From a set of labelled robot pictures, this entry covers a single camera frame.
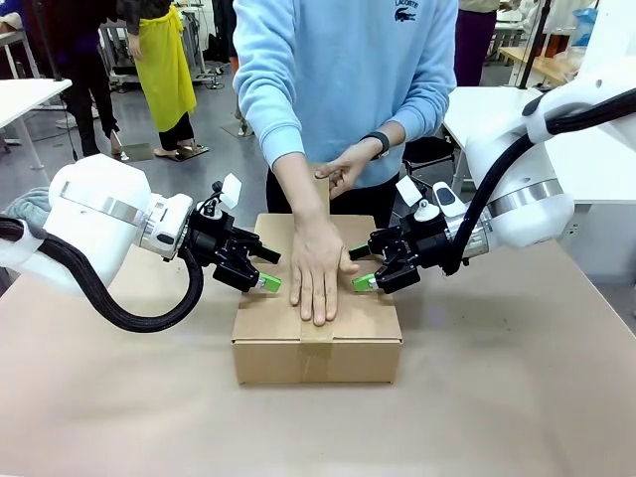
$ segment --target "lacoste logo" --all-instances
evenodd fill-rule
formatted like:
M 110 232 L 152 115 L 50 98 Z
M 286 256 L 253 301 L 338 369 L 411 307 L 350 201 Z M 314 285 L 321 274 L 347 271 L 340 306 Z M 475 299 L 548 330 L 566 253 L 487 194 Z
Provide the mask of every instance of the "lacoste logo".
M 396 21 L 397 22 L 414 22 L 415 13 L 409 13 L 409 8 L 417 10 L 419 4 L 415 0 L 396 0 Z
M 398 8 L 396 11 L 397 22 L 413 22 L 415 20 L 414 13 L 406 13 L 407 8 Z

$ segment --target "metal ring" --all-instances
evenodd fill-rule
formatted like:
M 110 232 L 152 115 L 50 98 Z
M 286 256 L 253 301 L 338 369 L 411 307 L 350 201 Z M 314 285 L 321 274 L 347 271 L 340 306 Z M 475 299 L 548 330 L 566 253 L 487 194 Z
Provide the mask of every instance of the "metal ring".
M 81 199 L 74 197 L 75 195 L 80 195 Z M 68 201 L 75 202 L 76 204 L 80 204 L 81 206 L 88 207 L 96 212 L 106 214 L 107 216 L 126 222 L 127 224 L 131 224 L 135 227 L 139 227 L 139 225 L 143 222 L 145 214 L 143 211 L 117 199 L 113 199 L 112 197 L 92 197 L 88 196 L 84 192 L 74 194 L 74 190 L 70 182 L 66 182 L 64 184 L 60 197 Z
M 550 179 L 532 186 L 525 187 L 519 191 L 512 192 L 500 197 L 488 204 L 488 211 L 492 218 L 503 216 L 507 212 L 514 211 L 520 207 L 533 204 L 534 202 L 558 196 L 563 193 L 563 189 L 558 179 Z

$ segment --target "beige table surface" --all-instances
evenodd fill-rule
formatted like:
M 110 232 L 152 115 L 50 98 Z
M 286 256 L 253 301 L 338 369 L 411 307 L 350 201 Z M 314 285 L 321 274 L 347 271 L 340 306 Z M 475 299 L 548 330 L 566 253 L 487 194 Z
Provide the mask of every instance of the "beige table surface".
M 510 58 L 516 63 L 526 65 L 530 52 L 526 47 L 503 47 L 499 49 L 504 57 Z M 537 57 L 533 63 L 533 70 L 548 78 L 555 85 L 565 84 L 565 75 L 572 73 L 571 68 L 565 62 L 560 62 L 554 58 Z
M 136 249 L 112 292 L 156 313 L 185 283 Z M 18 280 L 0 300 L 0 474 L 636 475 L 636 343 L 554 243 L 399 294 L 394 386 L 240 387 L 238 300 L 209 279 L 181 325 L 140 336 Z

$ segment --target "smartwatch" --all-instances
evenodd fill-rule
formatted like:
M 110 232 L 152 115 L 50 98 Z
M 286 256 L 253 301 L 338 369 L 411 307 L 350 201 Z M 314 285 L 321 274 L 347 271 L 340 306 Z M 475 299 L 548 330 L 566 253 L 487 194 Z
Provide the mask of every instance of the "smartwatch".
M 380 131 L 374 131 L 370 134 L 367 134 L 365 137 L 363 137 L 361 141 L 364 141 L 365 139 L 369 137 L 373 137 L 375 139 L 378 139 L 380 142 L 382 142 L 382 152 L 378 154 L 376 157 L 374 157 L 372 161 L 375 161 L 376 159 L 379 159 L 381 157 L 385 157 L 389 153 L 389 149 L 391 149 L 391 143 L 389 142 L 389 138 L 387 137 L 387 135 Z

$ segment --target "brown tape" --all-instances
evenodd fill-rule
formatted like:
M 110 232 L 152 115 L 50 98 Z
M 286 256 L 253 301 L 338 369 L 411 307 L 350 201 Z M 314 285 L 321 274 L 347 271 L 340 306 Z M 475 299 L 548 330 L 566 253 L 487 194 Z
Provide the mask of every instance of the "brown tape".
M 328 383 L 334 345 L 333 325 L 318 327 L 311 321 L 300 324 L 298 363 L 300 383 Z

